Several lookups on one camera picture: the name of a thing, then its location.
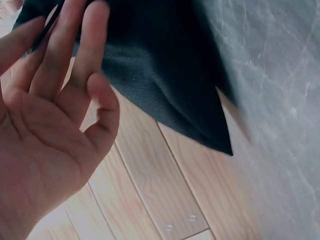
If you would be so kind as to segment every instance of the gray wall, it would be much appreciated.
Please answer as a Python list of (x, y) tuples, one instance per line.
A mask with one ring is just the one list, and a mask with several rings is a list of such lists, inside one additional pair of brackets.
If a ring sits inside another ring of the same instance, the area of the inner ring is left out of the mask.
[(228, 161), (245, 175), (262, 237), (318, 240), (320, 1), (204, 5), (239, 110), (225, 110), (235, 153)]

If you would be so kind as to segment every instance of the black cloth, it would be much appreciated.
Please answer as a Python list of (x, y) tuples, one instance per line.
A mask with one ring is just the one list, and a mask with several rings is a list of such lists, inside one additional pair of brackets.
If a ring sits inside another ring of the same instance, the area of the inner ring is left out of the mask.
[[(107, 2), (111, 14), (102, 71), (111, 84), (157, 121), (232, 155), (215, 88), (223, 88), (227, 78), (200, 0)], [(48, 16), (55, 3), (25, 0), (15, 27)]]

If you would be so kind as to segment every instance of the marble pattern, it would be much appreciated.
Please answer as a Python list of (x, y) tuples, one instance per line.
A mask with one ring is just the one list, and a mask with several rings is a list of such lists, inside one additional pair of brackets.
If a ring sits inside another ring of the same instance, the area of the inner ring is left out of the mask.
[(320, 1), (203, 0), (249, 139), (225, 109), (263, 239), (320, 239)]

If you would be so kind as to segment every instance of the wooden floor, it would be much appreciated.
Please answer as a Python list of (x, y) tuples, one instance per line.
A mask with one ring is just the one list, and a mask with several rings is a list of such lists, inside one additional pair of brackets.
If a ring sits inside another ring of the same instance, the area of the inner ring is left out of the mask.
[[(3, 87), (10, 76), (2, 76)], [(117, 96), (120, 129), (110, 153), (28, 240), (259, 240), (226, 156)], [(95, 109), (82, 128), (95, 121)]]

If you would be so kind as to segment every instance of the palm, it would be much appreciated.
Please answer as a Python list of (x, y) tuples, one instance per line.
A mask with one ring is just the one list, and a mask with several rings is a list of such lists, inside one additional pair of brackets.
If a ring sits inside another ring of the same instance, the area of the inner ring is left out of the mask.
[(0, 155), (5, 156), (0, 175), (8, 178), (2, 183), (16, 182), (15, 201), (47, 209), (46, 203), (60, 203), (86, 182), (93, 169), (80, 163), (97, 162), (99, 156), (52, 102), (25, 92), (12, 99), (0, 125)]
[[(0, 231), (5, 219), (23, 223), (16, 235), (28, 234), (81, 189), (117, 135), (119, 104), (99, 73), (109, 8), (95, 1), (83, 16), (86, 2), (64, 2), (49, 40), (19, 62), (0, 96)], [(82, 19), (71, 77), (61, 89)], [(0, 39), (0, 75), (30, 48), (43, 24), (32, 20)], [(97, 122), (81, 132), (91, 99), (98, 105)]]

